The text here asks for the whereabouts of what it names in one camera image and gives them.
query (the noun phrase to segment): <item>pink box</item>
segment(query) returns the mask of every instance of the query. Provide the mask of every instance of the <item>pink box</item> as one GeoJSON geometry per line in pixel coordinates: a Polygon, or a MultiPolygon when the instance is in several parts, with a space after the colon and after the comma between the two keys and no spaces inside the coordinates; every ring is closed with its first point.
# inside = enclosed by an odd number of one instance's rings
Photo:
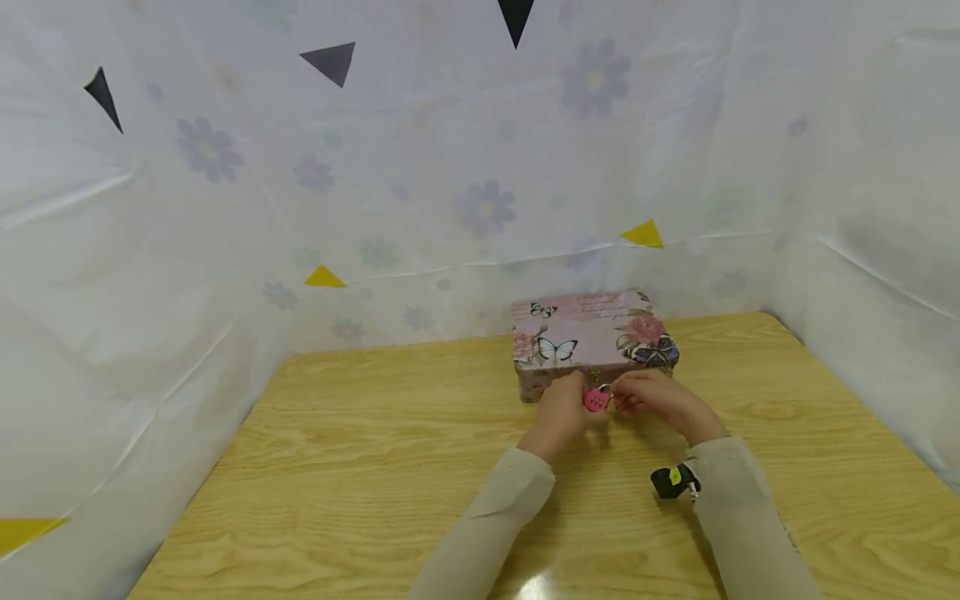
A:
{"type": "Polygon", "coordinates": [[[637,290],[514,302],[520,399],[536,402],[556,377],[583,371],[591,386],[636,369],[673,372],[680,352],[637,290]]]}

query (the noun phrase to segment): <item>hand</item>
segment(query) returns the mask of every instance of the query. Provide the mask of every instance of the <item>hand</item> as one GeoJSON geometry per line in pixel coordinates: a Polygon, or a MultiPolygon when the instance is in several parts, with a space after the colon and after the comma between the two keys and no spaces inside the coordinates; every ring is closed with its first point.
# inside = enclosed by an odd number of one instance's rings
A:
{"type": "Polygon", "coordinates": [[[537,420],[520,438],[516,447],[553,463],[567,444],[579,438],[590,427],[610,420],[604,411],[591,413],[584,406],[587,380],[575,371],[554,379],[543,392],[537,407],[537,420]]]}
{"type": "Polygon", "coordinates": [[[613,405],[621,415],[657,415],[690,446],[730,436],[727,427],[699,396],[656,369],[631,371],[613,382],[613,405]]]}

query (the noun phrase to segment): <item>wooden table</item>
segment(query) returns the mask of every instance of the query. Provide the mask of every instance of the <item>wooden table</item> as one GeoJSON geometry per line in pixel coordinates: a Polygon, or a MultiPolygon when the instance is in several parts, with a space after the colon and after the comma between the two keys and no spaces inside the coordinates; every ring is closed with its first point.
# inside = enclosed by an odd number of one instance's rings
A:
{"type": "MultiPolygon", "coordinates": [[[[827,598],[960,598],[957,497],[786,329],[668,328],[677,378],[750,443],[827,598]]],[[[290,358],[131,599],[402,598],[533,417],[510,357],[501,337],[290,358]]],[[[584,440],[491,598],[722,597],[689,506],[649,487],[683,456],[649,420],[584,440]]]]}

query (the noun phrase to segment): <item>fabric wall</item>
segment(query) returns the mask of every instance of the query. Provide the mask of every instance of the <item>fabric wall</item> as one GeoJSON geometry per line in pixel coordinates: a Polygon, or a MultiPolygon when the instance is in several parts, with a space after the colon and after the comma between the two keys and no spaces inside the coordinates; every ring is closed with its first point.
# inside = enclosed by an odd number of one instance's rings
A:
{"type": "Polygon", "coordinates": [[[769,310],[960,490],[953,3],[79,4],[0,4],[9,597],[122,597],[291,352],[554,293],[769,310]]]}

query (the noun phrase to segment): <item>yellow triangle flag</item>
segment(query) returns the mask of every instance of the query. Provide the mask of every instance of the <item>yellow triangle flag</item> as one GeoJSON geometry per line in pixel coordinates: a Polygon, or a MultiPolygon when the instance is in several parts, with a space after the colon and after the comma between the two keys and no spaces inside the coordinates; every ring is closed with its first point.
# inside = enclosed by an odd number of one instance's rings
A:
{"type": "Polygon", "coordinates": [[[347,287],[336,275],[332,274],[324,265],[317,267],[313,275],[304,282],[307,285],[316,285],[319,287],[347,287]]]}
{"type": "Polygon", "coordinates": [[[66,518],[0,518],[0,556],[60,527],[66,518]]]}
{"type": "Polygon", "coordinates": [[[639,246],[663,248],[663,240],[660,239],[660,232],[657,231],[657,224],[653,219],[621,233],[620,237],[639,246]]]}

